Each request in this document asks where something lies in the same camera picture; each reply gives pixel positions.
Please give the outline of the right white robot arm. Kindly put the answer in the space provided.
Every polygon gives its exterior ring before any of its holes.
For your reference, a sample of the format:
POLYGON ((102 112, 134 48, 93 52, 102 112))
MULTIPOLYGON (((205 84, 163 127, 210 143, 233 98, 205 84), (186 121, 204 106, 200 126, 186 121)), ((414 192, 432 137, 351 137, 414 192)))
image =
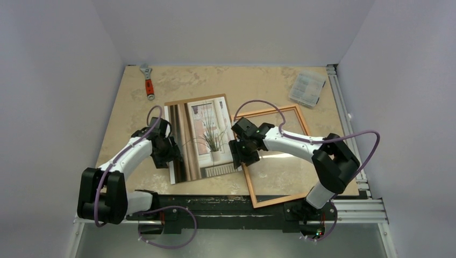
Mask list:
POLYGON ((313 164, 318 181, 302 204, 303 214, 310 219, 320 215, 327 202, 345 191, 360 168, 360 161, 337 134, 310 137, 269 123, 256 126, 245 117, 235 122, 231 130, 236 136, 229 141, 235 168, 258 162, 261 150, 290 154, 313 164))

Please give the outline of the plant photo print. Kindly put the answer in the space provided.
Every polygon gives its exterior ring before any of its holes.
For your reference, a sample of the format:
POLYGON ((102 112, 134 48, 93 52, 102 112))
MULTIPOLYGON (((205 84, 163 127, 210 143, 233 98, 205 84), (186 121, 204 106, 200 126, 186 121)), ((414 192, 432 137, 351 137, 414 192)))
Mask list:
POLYGON ((234 167, 229 148, 235 136, 225 94, 167 102, 164 112, 182 155, 169 164, 171 184, 242 170, 234 167))

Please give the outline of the copper wooden picture frame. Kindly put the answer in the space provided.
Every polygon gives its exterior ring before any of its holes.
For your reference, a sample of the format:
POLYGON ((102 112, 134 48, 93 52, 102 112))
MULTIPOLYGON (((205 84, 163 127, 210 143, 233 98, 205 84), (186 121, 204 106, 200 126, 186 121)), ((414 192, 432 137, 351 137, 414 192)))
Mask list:
MULTIPOLYGON (((275 109, 274 107, 271 107, 271 108, 263 109, 263 110, 259 110, 259 111, 241 112, 238 115, 234 115, 234 114, 231 115, 231 118, 234 121, 238 117, 252 118, 252 117, 265 116, 265 115, 269 115, 269 114, 275 114, 275 113, 287 112, 287 111, 293 111, 294 114, 297 117, 297 120, 298 120, 298 122, 300 124, 300 127, 301 127, 302 131, 304 132, 304 134, 305 135, 310 134, 309 127, 308 127, 307 122, 305 121, 305 119, 303 117, 303 113, 302 113, 301 108, 299 107, 298 104, 290 104, 290 105, 286 105, 286 106, 283 106, 283 107, 279 107, 277 109, 275 109)), ((270 205, 285 203, 285 202, 289 202, 289 201, 292 201, 292 200, 302 199, 302 198, 305 198, 307 196, 308 192, 302 192, 302 193, 299 193, 299 194, 297 193, 297 194, 293 194, 293 195, 282 196, 282 197, 269 199, 269 200, 265 200, 265 201, 258 201, 257 200, 257 196, 256 196, 256 194, 254 192, 254 186, 252 184, 250 170, 245 165, 242 165, 242 168, 243 168, 243 171, 244 171, 247 187, 248 187, 248 190, 249 190, 249 193, 250 193, 250 198, 251 198, 251 201, 252 201, 252 205, 253 205, 253 207, 255 209, 256 208, 260 208, 260 207, 266 207, 266 206, 270 206, 270 205)))

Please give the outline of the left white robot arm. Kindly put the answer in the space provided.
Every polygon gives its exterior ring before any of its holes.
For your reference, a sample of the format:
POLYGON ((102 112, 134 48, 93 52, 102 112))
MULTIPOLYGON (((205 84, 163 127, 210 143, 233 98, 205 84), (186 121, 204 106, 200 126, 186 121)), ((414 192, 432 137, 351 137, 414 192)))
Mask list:
POLYGON ((126 181, 143 160, 151 157, 158 169, 165 169, 182 155, 170 122, 152 118, 148 127, 135 131, 127 145, 108 162, 87 168, 81 176, 77 215, 98 226, 120 224, 126 216, 140 213, 148 220, 160 214, 158 193, 151 190, 128 192, 126 181))

